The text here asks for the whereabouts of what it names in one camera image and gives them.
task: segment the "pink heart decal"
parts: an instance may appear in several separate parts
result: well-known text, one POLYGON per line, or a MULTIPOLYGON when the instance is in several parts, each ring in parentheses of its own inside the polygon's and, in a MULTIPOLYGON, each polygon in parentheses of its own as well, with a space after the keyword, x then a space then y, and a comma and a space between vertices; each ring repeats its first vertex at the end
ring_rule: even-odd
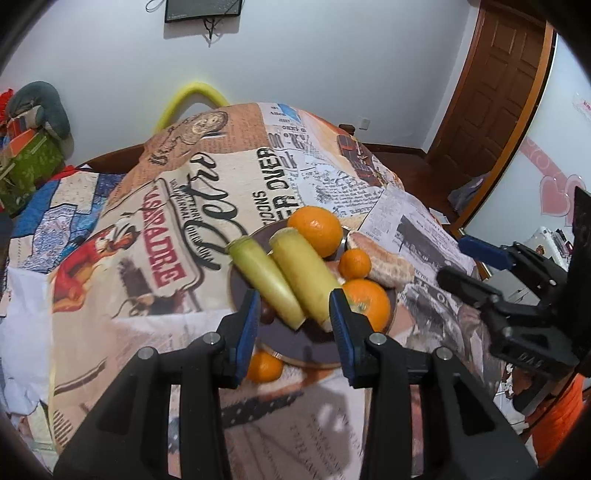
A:
POLYGON ((542 178, 540 182, 540 202, 542 204, 542 215, 562 217, 570 210, 568 195, 558 189, 556 179, 553 177, 546 176, 542 178))
POLYGON ((578 175, 571 175, 568 180, 566 181, 566 195, 569 197, 569 214, 566 216, 566 220, 564 224, 566 226, 571 226, 573 224, 573 215, 574 215, 574 188, 581 187, 582 189, 585 188, 585 182, 581 177, 578 175))

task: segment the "green bag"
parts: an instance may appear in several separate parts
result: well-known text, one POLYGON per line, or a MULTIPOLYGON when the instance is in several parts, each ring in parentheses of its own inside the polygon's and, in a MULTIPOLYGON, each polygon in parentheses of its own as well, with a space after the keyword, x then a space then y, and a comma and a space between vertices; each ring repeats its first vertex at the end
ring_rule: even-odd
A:
POLYGON ((9 215, 18 213, 35 191, 61 170, 64 155, 45 130, 31 141, 0 171, 0 202, 9 215))

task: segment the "small orange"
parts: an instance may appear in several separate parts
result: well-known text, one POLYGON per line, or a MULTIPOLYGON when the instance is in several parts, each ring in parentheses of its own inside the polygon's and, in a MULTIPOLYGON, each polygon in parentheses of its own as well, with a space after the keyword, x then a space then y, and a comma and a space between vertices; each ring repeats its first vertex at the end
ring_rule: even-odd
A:
POLYGON ((247 379, 254 383, 269 383, 277 380, 283 373, 283 362, 267 352, 260 351, 251 358, 247 379))
POLYGON ((390 299, 385 290, 364 278, 345 282, 343 290, 354 304, 352 310, 364 314, 374 331, 381 332, 390 318, 390 299))
POLYGON ((371 259, 360 248, 347 250, 339 261, 339 272, 345 280, 365 278, 371 271, 371 259))

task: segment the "red cartoon figure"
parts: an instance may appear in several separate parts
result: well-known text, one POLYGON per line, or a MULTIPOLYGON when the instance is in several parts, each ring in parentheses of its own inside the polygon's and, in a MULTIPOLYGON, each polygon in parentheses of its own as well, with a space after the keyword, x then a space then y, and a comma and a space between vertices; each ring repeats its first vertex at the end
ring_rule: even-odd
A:
POLYGON ((68 255, 57 269, 53 288, 53 311, 80 310, 86 300, 85 283, 99 261, 115 255, 119 250, 127 250, 138 237, 139 232, 134 226, 129 226, 123 234, 117 234, 116 226, 111 225, 91 236, 68 255))

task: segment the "door frame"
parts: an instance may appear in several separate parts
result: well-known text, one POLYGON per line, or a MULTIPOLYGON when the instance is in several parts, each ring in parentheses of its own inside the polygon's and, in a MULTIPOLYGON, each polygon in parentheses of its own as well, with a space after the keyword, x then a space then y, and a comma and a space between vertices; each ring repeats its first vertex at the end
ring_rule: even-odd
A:
MULTIPOLYGON (((460 78, 457 82, 456 90, 453 93, 452 99, 449 102, 449 106, 447 107, 447 111, 439 129, 437 130, 437 134, 435 135, 435 139, 427 152, 427 156, 425 160, 431 163, 433 159, 437 147, 441 142, 441 138, 445 132, 446 127, 448 126, 451 117, 456 109, 458 100, 460 98, 460 94, 462 93, 462 89, 464 84, 466 83, 466 78, 468 77, 468 73, 470 68, 472 67, 472 62, 474 60, 474 56, 476 54, 476 48, 478 46, 478 41, 480 40, 480 34, 482 33, 482 25, 484 23, 484 18, 486 15, 486 5, 492 5, 493 7, 502 8, 505 10, 511 10, 509 7, 505 5, 501 6, 494 1, 485 0, 482 1, 480 4, 480 9, 478 11, 478 17, 476 19, 476 26, 474 28, 474 35, 472 35, 472 42, 470 44, 470 48, 468 49, 468 54, 466 56, 466 61, 464 63, 464 67, 462 69, 462 73, 460 74, 460 78)), ((513 13, 516 13, 520 17, 527 18, 528 16, 522 14, 515 10, 513 13)), ((505 169, 509 166, 513 156, 515 155, 517 148, 519 147, 525 133, 531 123, 535 115, 535 111, 537 110, 538 104, 540 103, 540 99, 542 93, 544 91, 544 87, 546 81, 548 79, 548 74, 550 73, 550 67, 552 65, 552 58, 554 56, 554 46, 556 45, 556 32, 554 28, 549 24, 546 23, 544 29, 544 44, 542 46, 542 52, 540 55, 540 62, 538 64, 538 69, 535 74, 534 82, 531 86, 530 94, 525 101, 525 105, 521 111, 521 115, 517 120, 517 124, 509 137, 509 140, 505 144, 499 158, 497 159, 495 165, 492 167, 487 178, 484 180, 482 186, 478 189, 472 200, 468 203, 465 210, 459 216, 459 218, 453 222, 449 226, 449 232, 456 238, 460 238, 464 235, 463 227, 467 225, 467 223, 472 219, 478 209, 482 206, 485 202, 486 198, 492 191, 492 189, 496 186, 497 182, 501 179, 505 169)))

